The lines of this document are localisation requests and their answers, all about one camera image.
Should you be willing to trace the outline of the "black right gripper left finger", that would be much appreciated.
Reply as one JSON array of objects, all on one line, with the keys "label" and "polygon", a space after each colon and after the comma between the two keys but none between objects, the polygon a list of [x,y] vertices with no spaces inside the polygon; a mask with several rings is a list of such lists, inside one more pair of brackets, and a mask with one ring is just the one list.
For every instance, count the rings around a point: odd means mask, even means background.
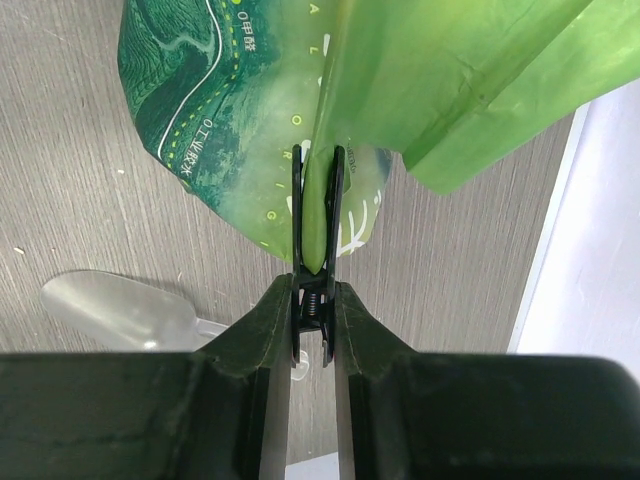
[{"label": "black right gripper left finger", "polygon": [[5,479],[281,479],[292,280],[192,353],[1,358]]}]

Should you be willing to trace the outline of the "clear plastic scoop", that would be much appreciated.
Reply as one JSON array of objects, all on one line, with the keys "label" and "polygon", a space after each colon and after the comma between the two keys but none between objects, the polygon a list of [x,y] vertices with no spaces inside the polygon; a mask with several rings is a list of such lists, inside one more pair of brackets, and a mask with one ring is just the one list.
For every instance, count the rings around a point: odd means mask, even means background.
[{"label": "clear plastic scoop", "polygon": [[194,352],[228,329],[180,295],[98,270],[59,274],[39,298],[52,317],[117,353]]}]

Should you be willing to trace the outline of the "black bag clip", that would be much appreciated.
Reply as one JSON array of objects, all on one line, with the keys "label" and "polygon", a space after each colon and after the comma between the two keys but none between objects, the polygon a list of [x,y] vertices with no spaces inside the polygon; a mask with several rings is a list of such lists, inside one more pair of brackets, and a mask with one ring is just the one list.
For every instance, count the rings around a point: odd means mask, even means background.
[{"label": "black bag clip", "polygon": [[293,273],[291,283],[290,325],[292,362],[300,362],[300,335],[319,331],[322,334],[323,365],[334,359],[336,326],[336,260],[340,239],[340,210],[343,198],[345,149],[334,149],[329,189],[325,195],[327,244],[325,262],[317,273],[302,261],[302,147],[292,148],[292,247]]}]

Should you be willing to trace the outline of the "green litter bag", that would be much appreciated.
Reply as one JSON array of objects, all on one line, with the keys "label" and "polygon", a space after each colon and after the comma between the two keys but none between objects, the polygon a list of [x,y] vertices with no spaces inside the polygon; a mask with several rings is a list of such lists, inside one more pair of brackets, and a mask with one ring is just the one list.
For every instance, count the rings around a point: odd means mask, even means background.
[{"label": "green litter bag", "polygon": [[117,53],[144,148],[224,221],[291,261],[369,239],[392,161],[446,194],[639,75],[635,1],[128,1]]}]

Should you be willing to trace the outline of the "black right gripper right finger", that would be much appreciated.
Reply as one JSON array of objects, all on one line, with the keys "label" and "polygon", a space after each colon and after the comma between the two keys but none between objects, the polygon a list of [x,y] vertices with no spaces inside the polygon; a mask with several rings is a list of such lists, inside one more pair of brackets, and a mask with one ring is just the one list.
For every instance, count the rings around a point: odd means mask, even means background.
[{"label": "black right gripper right finger", "polygon": [[635,479],[639,387],[594,357],[419,352],[336,290],[344,479]]}]

